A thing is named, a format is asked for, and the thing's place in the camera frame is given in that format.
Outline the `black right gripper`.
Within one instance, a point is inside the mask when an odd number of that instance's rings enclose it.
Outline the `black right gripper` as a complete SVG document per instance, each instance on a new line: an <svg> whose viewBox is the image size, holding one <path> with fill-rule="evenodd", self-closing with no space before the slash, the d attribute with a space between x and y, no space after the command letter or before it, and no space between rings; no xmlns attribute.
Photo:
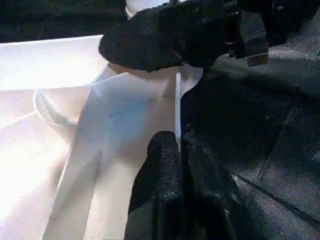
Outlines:
<svg viewBox="0 0 320 240"><path fill-rule="evenodd" d="M269 48L284 44L290 31L281 0L197 0L192 40L192 65L209 67L220 56L268 62Z"/></svg>

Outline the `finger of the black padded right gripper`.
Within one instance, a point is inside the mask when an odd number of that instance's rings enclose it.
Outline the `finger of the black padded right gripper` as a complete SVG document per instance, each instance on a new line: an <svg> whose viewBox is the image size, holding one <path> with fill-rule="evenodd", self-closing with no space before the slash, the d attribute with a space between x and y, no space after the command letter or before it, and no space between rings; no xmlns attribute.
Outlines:
<svg viewBox="0 0 320 240"><path fill-rule="evenodd" d="M190 65L201 67L192 28L200 20L199 2L169 2L137 12L107 31L98 51L112 64L146 72Z"/></svg>

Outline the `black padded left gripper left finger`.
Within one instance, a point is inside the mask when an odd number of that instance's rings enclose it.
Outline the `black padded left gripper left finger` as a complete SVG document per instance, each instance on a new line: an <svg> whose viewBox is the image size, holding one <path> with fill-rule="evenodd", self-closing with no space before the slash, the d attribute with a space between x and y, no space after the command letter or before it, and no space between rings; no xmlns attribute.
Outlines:
<svg viewBox="0 0 320 240"><path fill-rule="evenodd" d="M159 131L131 190L126 240L182 240L185 237L181 159L176 136Z"/></svg>

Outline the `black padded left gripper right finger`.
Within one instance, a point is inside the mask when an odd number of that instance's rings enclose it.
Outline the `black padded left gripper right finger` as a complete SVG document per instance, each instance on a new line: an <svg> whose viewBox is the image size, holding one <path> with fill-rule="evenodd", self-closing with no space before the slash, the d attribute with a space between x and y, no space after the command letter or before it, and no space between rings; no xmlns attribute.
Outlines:
<svg viewBox="0 0 320 240"><path fill-rule="evenodd" d="M235 178L223 166L208 139L185 133L195 220L207 240L258 240L257 228Z"/></svg>

